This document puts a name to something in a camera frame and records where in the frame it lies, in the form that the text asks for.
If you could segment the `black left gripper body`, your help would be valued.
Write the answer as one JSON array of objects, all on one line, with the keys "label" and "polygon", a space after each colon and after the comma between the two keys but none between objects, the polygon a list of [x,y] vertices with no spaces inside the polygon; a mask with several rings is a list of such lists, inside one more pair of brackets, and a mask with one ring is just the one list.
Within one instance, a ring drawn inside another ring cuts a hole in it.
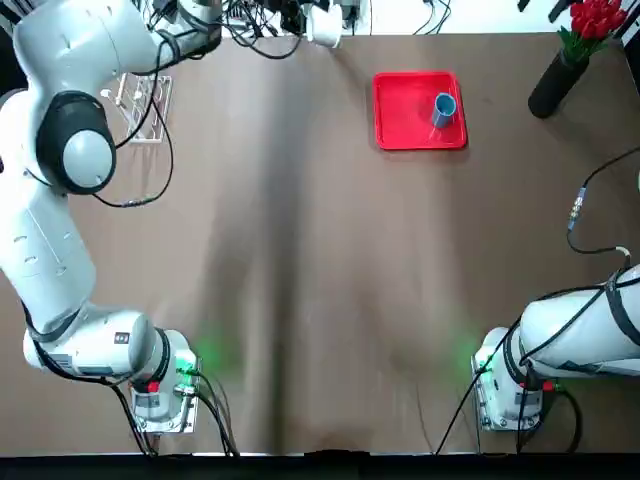
[{"label": "black left gripper body", "polygon": [[269,9],[280,14],[280,27],[290,34],[304,34],[306,17],[296,0],[270,0]]}]

